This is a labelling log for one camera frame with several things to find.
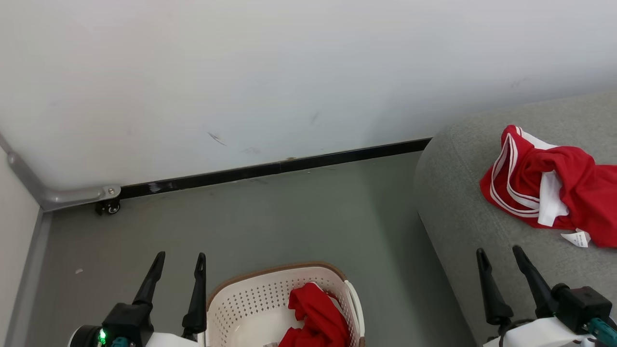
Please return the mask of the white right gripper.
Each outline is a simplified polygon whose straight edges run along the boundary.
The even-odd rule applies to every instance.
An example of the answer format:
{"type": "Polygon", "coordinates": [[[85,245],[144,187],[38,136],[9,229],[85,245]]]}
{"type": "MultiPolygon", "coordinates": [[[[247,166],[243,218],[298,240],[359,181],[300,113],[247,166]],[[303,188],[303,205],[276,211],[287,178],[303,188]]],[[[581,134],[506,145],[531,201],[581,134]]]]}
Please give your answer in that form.
{"type": "MultiPolygon", "coordinates": [[[[527,257],[521,246],[512,247],[520,272],[536,305],[538,320],[525,323],[484,344],[485,347],[595,347],[599,340],[592,334],[575,334],[557,318],[558,302],[551,294],[551,288],[537,268],[527,257]]],[[[477,267],[480,276],[481,294],[484,303],[485,320],[493,326],[507,326],[513,318],[513,311],[507,305],[492,276],[492,266],[482,248],[476,250],[477,267]]]]}

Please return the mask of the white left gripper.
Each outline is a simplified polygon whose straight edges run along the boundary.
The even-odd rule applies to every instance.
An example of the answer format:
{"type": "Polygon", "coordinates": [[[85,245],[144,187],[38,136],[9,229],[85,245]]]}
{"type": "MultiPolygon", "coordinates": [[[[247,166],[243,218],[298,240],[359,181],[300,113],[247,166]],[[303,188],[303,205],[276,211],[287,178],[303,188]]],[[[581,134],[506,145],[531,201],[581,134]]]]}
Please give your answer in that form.
{"type": "MultiPolygon", "coordinates": [[[[137,290],[133,305],[149,305],[157,282],[161,279],[166,253],[157,253],[145,279],[137,290]]],[[[207,329],[206,314],[206,255],[199,253],[194,270],[194,287],[187,314],[183,317],[182,337],[168,333],[153,333],[145,344],[146,347],[203,347],[203,339],[198,338],[207,329]]],[[[69,347],[136,347],[137,344],[125,337],[112,337],[111,333],[101,326],[84,325],[71,335],[67,345],[69,347]]]]}

